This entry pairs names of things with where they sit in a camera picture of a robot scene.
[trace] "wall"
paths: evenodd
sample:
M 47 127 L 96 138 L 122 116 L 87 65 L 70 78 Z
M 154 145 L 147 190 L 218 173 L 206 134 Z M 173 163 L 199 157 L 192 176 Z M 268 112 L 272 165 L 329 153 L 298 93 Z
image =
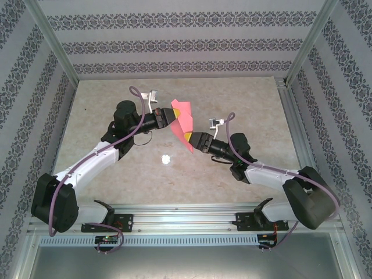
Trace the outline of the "wall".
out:
M 0 0 L 0 278 L 17 262 L 36 181 L 50 173 L 75 93 L 20 0 Z
M 372 278 L 371 7 L 340 0 L 292 84 L 317 167 L 336 185 L 362 278 Z
M 285 77 L 324 0 L 39 1 L 82 80 Z

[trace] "decorative border pattern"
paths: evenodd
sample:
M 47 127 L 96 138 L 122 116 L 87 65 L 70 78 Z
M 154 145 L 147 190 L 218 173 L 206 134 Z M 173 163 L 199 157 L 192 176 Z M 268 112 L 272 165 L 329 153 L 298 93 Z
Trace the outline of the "decorative border pattern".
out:
M 44 37 L 41 34 L 39 27 L 35 24 L 31 34 L 27 38 L 25 45 L 22 47 L 22 51 L 19 53 L 17 62 L 8 75 L 8 79 L 5 81 L 4 86 L 0 92 L 0 129 L 2 129 L 2 123 L 6 121 L 7 115 L 13 106 L 15 97 L 18 96 L 21 85 L 26 78 L 26 74 L 30 70 L 31 64 L 34 61 L 36 53 L 38 52 L 40 45 Z
M 292 61 L 206 61 L 74 64 L 77 74 L 190 71 L 287 71 Z
M 7 39 L 16 27 L 21 15 L 26 10 L 22 0 L 8 0 L 1 8 L 0 13 L 0 49 L 3 48 Z
M 360 35 L 364 36 L 369 48 L 372 48 L 372 9 L 364 0 L 341 0 Z
M 222 26 L 310 26 L 315 11 L 306 12 L 194 12 L 130 13 L 116 15 L 48 16 L 55 31 Z
M 357 171 L 356 174 L 360 180 L 360 185 L 364 188 L 364 194 L 368 197 L 368 203 L 372 203 L 372 169 L 365 158 L 363 150 L 360 149 L 358 138 L 354 135 L 352 125 L 348 120 L 345 109 L 342 107 L 341 100 L 338 97 L 335 87 L 332 84 L 330 75 L 323 61 L 318 53 L 318 50 L 313 47 L 310 51 L 308 58 L 315 71 L 321 89 L 328 102 L 330 111 L 334 120 L 339 128 L 339 133 L 345 143 L 345 148 L 348 150 L 351 162 Z
M 16 245 L 19 241 L 19 235 L 22 233 L 22 227 L 25 225 L 24 219 L 29 214 L 28 211 L 30 209 L 32 197 L 34 195 L 35 185 L 38 180 L 38 177 L 40 176 L 40 171 L 42 169 L 42 163 L 45 159 L 45 156 L 47 155 L 49 144 L 51 143 L 53 129 L 57 122 L 58 114 L 62 106 L 63 99 L 66 96 L 66 90 L 67 90 L 68 85 L 69 85 L 69 79 L 67 78 L 67 75 L 64 73 L 60 81 L 60 84 L 58 86 L 58 90 L 56 92 L 51 110 L 49 111 L 49 115 L 45 123 L 44 129 L 41 135 L 41 139 L 37 146 L 37 149 L 36 149 L 36 152 L 33 158 L 33 164 L 31 165 L 30 171 L 28 172 L 27 180 L 24 182 L 25 185 L 23 186 L 22 194 L 17 204 L 17 210 L 14 212 L 14 217 L 11 222 L 11 227 L 9 228 L 9 234 L 6 236 L 5 245 L 2 247 L 2 253 L 0 256 L 0 278 L 6 278 L 9 268 L 10 268 L 10 264 L 13 260 L 14 253 L 16 250 Z M 71 109 L 71 106 L 72 106 L 74 94 L 75 94 L 75 91 L 73 92 L 73 95 L 71 96 L 69 110 Z M 64 120 L 63 130 L 65 129 L 65 126 L 67 123 L 67 118 L 69 115 L 68 111 L 67 111 L 66 118 Z M 63 130 L 60 134 L 58 144 L 56 144 L 56 150 L 51 151 L 51 152 L 56 153 L 58 151 L 58 146 L 62 139 Z
M 334 58 L 342 70 L 342 74 L 348 82 L 349 88 L 352 90 L 359 107 L 362 108 L 362 113 L 369 122 L 369 127 L 372 130 L 372 95 L 371 88 L 364 79 L 363 73 L 359 70 L 356 61 L 350 54 L 348 46 L 341 37 L 334 22 L 329 19 L 323 28 L 323 36 L 328 42 Z
M 328 134 L 328 130 L 324 124 L 319 107 L 315 101 L 314 93 L 312 92 L 309 81 L 307 80 L 306 74 L 302 68 L 297 74 L 297 79 L 317 131 L 318 139 L 323 148 L 325 159 L 335 182 L 341 204 L 343 205 L 342 208 L 346 212 L 346 218 L 348 219 L 349 226 L 352 229 L 352 234 L 354 236 L 356 246 L 358 247 L 359 255 L 363 258 L 363 264 L 366 267 L 367 274 L 372 277 L 372 248 L 370 246 L 370 242 L 367 240 L 366 230 L 362 227 L 363 222 L 360 221 L 360 214 L 356 210 L 355 201 L 353 196 L 350 194 L 350 189 L 348 188 L 342 168 L 338 162 L 336 152 L 334 151 L 332 141 L 330 140 Z M 295 100 L 299 111 L 301 111 L 296 96 Z
M 298 51 L 302 39 L 218 39 L 65 42 L 68 55 L 191 51 Z
M 13 184 L 13 178 L 16 175 L 19 162 L 22 159 L 26 143 L 34 127 L 38 112 L 47 93 L 49 83 L 51 82 L 58 60 L 53 52 L 49 54 L 40 75 L 39 81 L 34 89 L 32 97 L 24 112 L 20 128 L 17 130 L 17 136 L 8 152 L 8 157 L 2 167 L 0 174 L 0 210 L 3 209 L 3 203 L 6 201 L 10 186 Z

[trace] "beige tabletop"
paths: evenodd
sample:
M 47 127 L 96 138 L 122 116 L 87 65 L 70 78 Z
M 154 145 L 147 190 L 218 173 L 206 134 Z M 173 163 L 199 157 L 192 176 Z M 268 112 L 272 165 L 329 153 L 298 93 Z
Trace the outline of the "beige tabletop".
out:
M 254 158 L 286 169 L 299 167 L 272 77 L 174 78 L 81 81 L 55 173 L 71 166 L 100 141 L 120 101 L 134 101 L 140 114 L 139 99 L 128 91 L 131 85 L 141 92 L 159 91 L 159 102 L 153 108 L 169 108 L 173 99 L 190 101 L 194 131 L 213 134 L 209 118 L 226 118 L 233 111 L 237 116 L 231 122 L 231 132 L 245 133 Z M 137 135 L 135 142 L 144 143 L 149 137 Z M 227 140 L 224 126 L 217 138 Z M 170 161 L 164 164 L 162 158 L 167 155 Z M 155 205 L 260 202 L 268 197 L 284 198 L 284 194 L 262 185 L 237 182 L 229 165 L 215 163 L 210 155 L 198 150 L 192 154 L 170 128 L 164 128 L 153 132 L 149 144 L 132 147 L 124 158 L 99 173 L 78 199 Z

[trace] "pink paper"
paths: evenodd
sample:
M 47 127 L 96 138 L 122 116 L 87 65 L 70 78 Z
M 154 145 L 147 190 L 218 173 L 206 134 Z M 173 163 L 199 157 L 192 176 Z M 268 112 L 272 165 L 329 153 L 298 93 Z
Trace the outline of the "pink paper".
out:
M 190 152 L 194 154 L 194 148 L 184 138 L 184 132 L 182 131 L 181 126 L 177 120 L 170 123 L 170 129 L 176 135 L 176 137 L 188 148 L 188 150 L 190 150 Z
M 173 109 L 178 109 L 181 112 L 177 120 L 180 123 L 183 133 L 192 132 L 193 122 L 190 102 L 179 102 L 174 99 L 171 105 Z
M 194 153 L 192 145 L 184 138 L 185 133 L 192 132 L 193 121 L 191 116 L 191 104 L 190 102 L 179 102 L 176 99 L 171 103 L 173 109 L 180 111 L 179 117 L 170 124 L 170 129 L 176 135 L 176 137 Z

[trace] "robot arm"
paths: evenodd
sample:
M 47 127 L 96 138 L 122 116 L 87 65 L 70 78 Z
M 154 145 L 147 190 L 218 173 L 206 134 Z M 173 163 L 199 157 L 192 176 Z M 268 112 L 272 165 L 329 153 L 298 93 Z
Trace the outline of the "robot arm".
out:
M 305 176 L 328 189 L 335 197 L 327 183 L 312 167 L 304 167 L 302 170 L 285 170 L 278 173 L 274 170 L 265 169 L 263 164 L 257 162 L 250 154 L 251 147 L 246 136 L 241 133 L 233 134 L 231 142 L 234 149 L 248 162 L 248 165 L 235 156 L 228 143 L 217 140 L 216 135 L 208 133 L 192 133 L 187 140 L 196 149 L 203 153 L 211 154 L 217 158 L 225 159 L 232 163 L 230 171 L 238 181 L 268 186 L 284 191 L 288 201 L 276 202 L 268 199 L 257 212 L 259 223 L 276 222 L 279 220 L 300 221 L 305 227 L 315 230 L 323 221 L 335 211 L 332 199 L 321 189 L 311 183 L 290 176 L 295 173 Z
M 156 108 L 147 113 L 144 122 L 136 134 L 148 133 L 154 129 L 167 127 L 176 119 L 176 114 L 170 108 Z M 37 182 L 31 213 L 48 224 L 51 200 L 56 186 L 62 178 L 88 155 L 96 153 L 88 159 L 74 173 L 69 174 L 63 187 L 60 189 L 53 213 L 53 228 L 58 232 L 67 231 L 74 223 L 103 223 L 111 225 L 113 209 L 101 202 L 78 203 L 77 197 L 88 183 L 102 170 L 120 160 L 134 145 L 134 137 L 111 146 L 103 152 L 97 151 L 111 145 L 134 131 L 140 122 L 135 104 L 131 101 L 120 102 L 114 113 L 114 121 L 109 124 L 108 131 L 101 138 L 101 142 L 87 155 L 54 176 L 43 174 Z

